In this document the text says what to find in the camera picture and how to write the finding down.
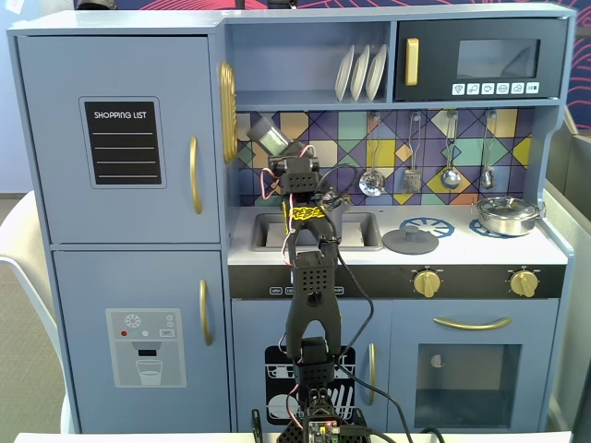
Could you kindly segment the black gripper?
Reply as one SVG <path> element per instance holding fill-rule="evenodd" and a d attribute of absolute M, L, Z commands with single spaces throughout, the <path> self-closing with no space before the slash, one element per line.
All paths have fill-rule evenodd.
<path fill-rule="evenodd" d="M 303 149 L 299 140 L 292 140 L 279 154 L 269 158 L 269 169 L 274 174 L 310 173 L 320 170 L 316 157 L 298 157 Z"/>

